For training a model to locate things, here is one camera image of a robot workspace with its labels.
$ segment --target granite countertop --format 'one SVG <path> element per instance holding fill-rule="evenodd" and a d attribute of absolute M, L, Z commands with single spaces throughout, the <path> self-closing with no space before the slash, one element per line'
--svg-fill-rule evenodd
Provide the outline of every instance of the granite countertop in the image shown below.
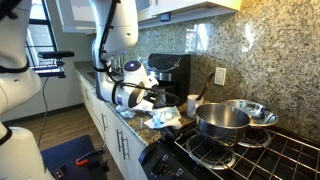
<path fill-rule="evenodd" d="M 84 79 L 86 79 L 92 86 L 95 86 L 95 79 L 91 75 L 89 75 L 91 72 L 94 72 L 91 61 L 75 62 L 74 66 L 77 72 L 81 76 L 83 76 Z M 119 117 L 119 119 L 122 120 L 121 123 L 128 127 L 132 134 L 135 135 L 144 146 L 157 141 L 164 135 L 161 130 L 151 129 L 143 124 L 143 122 L 151 119 L 151 116 L 147 113 L 137 111 L 137 114 L 132 119 L 129 119 L 123 117 L 115 110 L 116 105 L 110 103 L 106 104 L 113 110 L 113 112 Z M 190 119 L 189 117 L 187 117 L 186 104 L 179 106 L 178 109 L 181 115 L 180 122 L 182 126 L 185 126 L 194 121 L 194 119 Z"/>

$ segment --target espresso machine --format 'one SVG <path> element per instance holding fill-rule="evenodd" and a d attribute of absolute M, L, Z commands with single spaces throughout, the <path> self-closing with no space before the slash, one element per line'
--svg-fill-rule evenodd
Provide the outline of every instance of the espresso machine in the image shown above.
<path fill-rule="evenodd" d="M 159 81 L 157 90 L 178 96 L 180 101 L 177 106 L 185 103 L 189 94 L 191 55 L 152 53 L 148 59 L 147 73 Z M 173 102 L 172 97 L 160 94 L 156 97 L 155 107 Z"/>

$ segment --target white cabinet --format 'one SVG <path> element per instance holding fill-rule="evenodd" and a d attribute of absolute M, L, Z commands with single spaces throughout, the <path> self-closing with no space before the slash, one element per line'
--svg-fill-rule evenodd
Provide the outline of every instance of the white cabinet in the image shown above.
<path fill-rule="evenodd" d="M 95 87 L 90 91 L 90 100 L 91 100 L 91 107 L 92 107 L 92 115 L 91 118 L 96 125 L 101 137 L 104 139 L 104 127 L 103 127 L 103 114 L 100 110 L 100 100 L 97 98 Z"/>
<path fill-rule="evenodd" d="M 105 103 L 101 107 L 106 117 L 106 145 L 123 177 L 128 180 L 147 179 L 138 160 L 144 146 Z"/>
<path fill-rule="evenodd" d="M 152 0 L 149 8 L 138 12 L 139 28 L 234 13 L 240 6 L 241 0 Z M 171 20 L 161 22 L 160 15 L 168 12 Z"/>
<path fill-rule="evenodd" d="M 78 76 L 83 102 L 123 177 L 127 180 L 147 179 L 138 160 L 144 145 L 108 103 L 97 98 L 95 87 L 79 73 Z"/>
<path fill-rule="evenodd" d="M 56 0 L 63 32 L 95 33 L 88 0 Z"/>
<path fill-rule="evenodd" d="M 95 33 L 88 0 L 56 0 L 64 32 Z M 240 10 L 241 0 L 136 0 L 139 28 L 216 16 Z M 171 21 L 159 15 L 171 12 Z"/>
<path fill-rule="evenodd" d="M 78 74 L 79 78 L 79 85 L 81 89 L 81 95 L 83 98 L 83 103 L 86 106 L 89 114 L 92 114 L 92 105 L 91 105 L 91 100 L 90 100 L 90 90 L 92 86 L 81 76 Z"/>

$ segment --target oven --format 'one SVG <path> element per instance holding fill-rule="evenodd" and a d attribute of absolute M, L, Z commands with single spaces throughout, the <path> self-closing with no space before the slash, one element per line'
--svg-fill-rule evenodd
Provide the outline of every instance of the oven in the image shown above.
<path fill-rule="evenodd" d="M 227 148 L 191 123 L 147 146 L 139 161 L 148 179 L 320 179 L 319 143 L 277 127 L 250 128 Z"/>

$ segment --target stove knob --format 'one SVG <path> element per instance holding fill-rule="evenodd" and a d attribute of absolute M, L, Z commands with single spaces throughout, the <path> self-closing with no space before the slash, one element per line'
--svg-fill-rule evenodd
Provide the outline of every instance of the stove knob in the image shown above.
<path fill-rule="evenodd" d="M 179 177 L 178 173 L 173 172 L 169 179 L 170 180 L 179 180 L 180 177 Z"/>
<path fill-rule="evenodd" d="M 166 164 L 162 158 L 157 157 L 155 163 L 151 166 L 151 171 L 154 174 L 162 174 L 165 170 Z"/>

